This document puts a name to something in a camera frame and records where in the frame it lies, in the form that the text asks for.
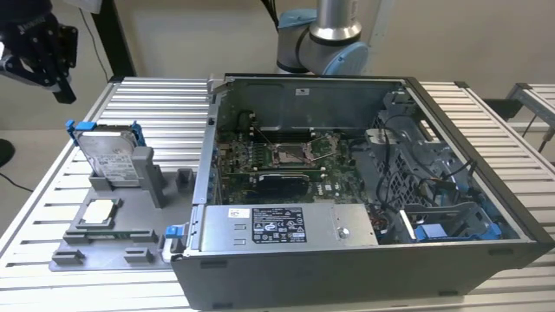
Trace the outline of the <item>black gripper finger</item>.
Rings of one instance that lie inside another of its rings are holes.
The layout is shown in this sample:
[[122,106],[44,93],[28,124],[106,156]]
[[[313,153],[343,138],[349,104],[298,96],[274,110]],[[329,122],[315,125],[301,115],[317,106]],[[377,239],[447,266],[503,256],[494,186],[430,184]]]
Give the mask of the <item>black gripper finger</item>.
[[59,86],[60,77],[50,75],[43,71],[35,72],[34,70],[26,69],[22,59],[14,55],[2,58],[2,75],[26,85],[38,86],[50,90],[56,101],[66,103],[66,94],[62,92]]
[[71,88],[71,75],[70,69],[76,67],[78,59],[78,42],[79,42],[79,30],[74,26],[62,25],[59,28],[59,70],[60,90],[55,93],[56,100],[59,103],[74,103],[76,95]]

